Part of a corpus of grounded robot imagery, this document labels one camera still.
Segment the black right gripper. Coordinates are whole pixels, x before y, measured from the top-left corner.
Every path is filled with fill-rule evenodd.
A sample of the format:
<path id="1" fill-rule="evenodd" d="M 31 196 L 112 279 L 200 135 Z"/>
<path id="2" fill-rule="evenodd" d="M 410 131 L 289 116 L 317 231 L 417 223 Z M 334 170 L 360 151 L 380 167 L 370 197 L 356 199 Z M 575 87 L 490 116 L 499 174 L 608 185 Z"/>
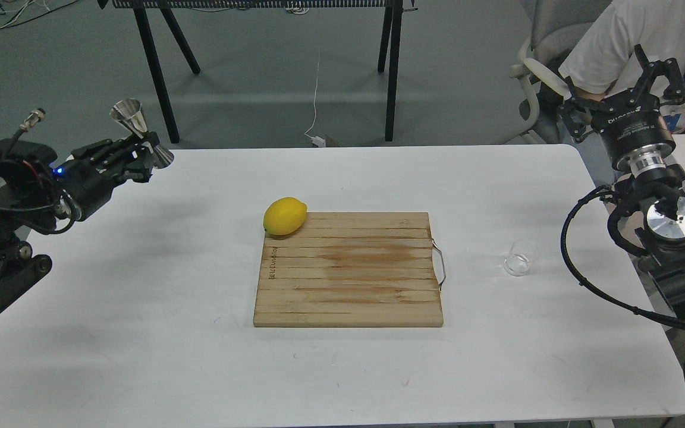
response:
<path id="1" fill-rule="evenodd" d="M 675 58 L 650 61 L 643 47 L 637 44 L 634 54 L 642 68 L 634 85 L 634 95 L 623 90 L 602 101 L 587 99 L 576 94 L 573 79 L 564 82 L 570 95 L 563 96 L 557 114 L 569 136 L 581 143 L 593 133 L 588 130 L 593 116 L 599 115 L 599 136 L 616 171 L 630 172 L 631 162 L 644 153 L 656 153 L 666 158 L 676 149 L 668 125 L 659 108 L 685 104 L 685 83 Z M 651 90 L 657 78 L 668 81 L 662 95 L 655 96 Z"/>

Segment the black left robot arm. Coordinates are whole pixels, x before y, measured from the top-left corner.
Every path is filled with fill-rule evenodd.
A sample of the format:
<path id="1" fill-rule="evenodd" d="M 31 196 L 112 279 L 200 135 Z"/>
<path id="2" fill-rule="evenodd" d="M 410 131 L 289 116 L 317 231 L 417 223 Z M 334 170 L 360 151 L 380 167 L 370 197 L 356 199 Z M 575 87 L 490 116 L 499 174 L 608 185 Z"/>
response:
<path id="1" fill-rule="evenodd" d="M 138 100 L 121 100 L 109 114 L 130 135 L 87 144 L 62 165 L 55 163 L 50 146 L 22 139 L 45 118 L 42 108 L 30 111 L 13 136 L 0 140 L 0 313 L 52 269 L 51 257 L 35 254 L 17 230 L 65 233 L 95 214 L 121 184 L 148 182 L 155 169 L 172 164 L 173 154 L 147 127 Z"/>

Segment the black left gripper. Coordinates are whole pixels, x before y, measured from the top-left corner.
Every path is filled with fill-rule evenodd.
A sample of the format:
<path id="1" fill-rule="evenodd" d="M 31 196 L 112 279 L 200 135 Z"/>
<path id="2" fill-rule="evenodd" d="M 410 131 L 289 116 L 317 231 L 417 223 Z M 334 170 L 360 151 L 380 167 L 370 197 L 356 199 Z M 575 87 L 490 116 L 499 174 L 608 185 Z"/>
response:
<path id="1" fill-rule="evenodd" d="M 162 163 L 156 132 L 142 137 L 104 139 L 71 152 L 71 158 L 52 168 L 68 216 L 84 221 L 111 200 L 112 192 L 126 181 L 149 182 L 153 168 L 141 167 L 141 150 L 153 163 Z"/>

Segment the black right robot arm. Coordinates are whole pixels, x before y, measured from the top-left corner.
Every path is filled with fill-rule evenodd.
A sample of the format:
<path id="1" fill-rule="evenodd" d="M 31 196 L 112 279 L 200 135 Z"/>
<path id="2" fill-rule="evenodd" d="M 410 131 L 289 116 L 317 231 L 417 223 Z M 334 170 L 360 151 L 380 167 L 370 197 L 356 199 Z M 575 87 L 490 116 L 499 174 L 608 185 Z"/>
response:
<path id="1" fill-rule="evenodd" d="M 635 55 L 642 68 L 636 84 L 601 101 L 571 95 L 558 112 L 575 141 L 595 133 L 614 170 L 630 174 L 627 184 L 598 186 L 576 203 L 565 218 L 560 250 L 567 269 L 580 285 L 635 315 L 685 331 L 685 171 L 665 158 L 676 143 L 660 108 L 685 102 L 685 82 L 677 60 L 650 61 L 641 46 Z M 591 200 L 612 202 L 607 219 L 612 241 L 639 261 L 653 279 L 668 316 L 640 309 L 595 287 L 568 254 L 568 228 L 579 209 Z"/>

